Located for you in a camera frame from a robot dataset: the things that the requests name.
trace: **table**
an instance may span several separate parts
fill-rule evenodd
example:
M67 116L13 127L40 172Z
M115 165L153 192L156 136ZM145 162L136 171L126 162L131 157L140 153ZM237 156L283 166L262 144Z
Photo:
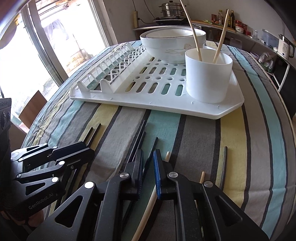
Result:
M139 46L140 41L131 42ZM207 41L207 46L217 44ZM70 86L95 62L120 45L105 49L78 69L37 116L23 146L47 142L59 147L83 140L90 127L102 124L91 148L95 159L83 168L76 187L85 181L101 183L124 169L141 121L147 120L142 149L146 160L154 138L163 159L171 152L174 169L199 182L219 186L224 147L228 159L224 193L274 240L295 211L296 147L287 109L268 75L247 52L223 45L233 59L245 102L218 120L73 101ZM132 239L154 187L153 165L143 183L142 196L124 229L122 240ZM175 240L173 203L162 203L147 240Z

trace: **chopstick in cup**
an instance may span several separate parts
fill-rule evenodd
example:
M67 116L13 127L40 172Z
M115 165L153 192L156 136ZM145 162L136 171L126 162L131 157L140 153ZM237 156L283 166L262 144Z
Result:
M198 40L197 40L197 37L196 37L196 33L195 33L195 30L194 30L194 27L193 27L192 22L191 22L191 18L189 17L189 14L188 14L188 12L187 12L187 10L186 10L186 7L185 7L184 3L182 2L182 0L180 0L180 2L181 2L181 4L182 4L182 7L183 7L184 12L185 12L185 14L186 14L186 17L187 17L187 19L188 19L189 25L190 25L191 30L192 30L192 32L193 32L193 37L194 37L194 41L195 41L195 45L196 45L196 49L197 49L197 51L198 51L198 57L199 57L200 61L202 62L202 56L201 56L201 54L200 54L200 48L199 48L199 46L198 46Z
M219 57L219 54L220 54L220 51L221 51L221 48L222 48L222 44L224 42L224 38L225 38L226 30L227 30L227 24L228 24L228 13L229 13L229 9L227 9L223 31L222 31L222 34L221 34L221 38L220 38L220 42L219 42L217 51L215 53L213 64L217 63L217 60L218 60L218 57Z

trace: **wooden chair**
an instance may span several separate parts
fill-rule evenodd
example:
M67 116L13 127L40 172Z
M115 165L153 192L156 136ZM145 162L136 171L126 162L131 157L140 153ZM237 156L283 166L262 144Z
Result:
M47 103L47 100L44 96L37 91L35 95L30 99L28 104L24 107L23 111L20 113L19 118L20 120L30 128L33 124L34 120L36 119L39 112Z

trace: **knob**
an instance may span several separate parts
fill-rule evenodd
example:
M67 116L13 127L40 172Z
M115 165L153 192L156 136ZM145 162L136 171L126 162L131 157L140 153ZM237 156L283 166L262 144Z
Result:
M5 124L6 124L6 116L5 116L5 113L3 111L2 115L1 115L1 128L2 129L4 129Z
M7 112L7 122L10 122L10 112Z

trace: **stainless steel pot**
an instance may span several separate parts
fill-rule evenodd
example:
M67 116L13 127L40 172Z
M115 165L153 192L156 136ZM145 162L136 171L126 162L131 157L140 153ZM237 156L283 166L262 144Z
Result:
M161 13L164 17L183 17L184 9L181 3L176 3L173 1L169 1L167 3L163 3L161 6Z

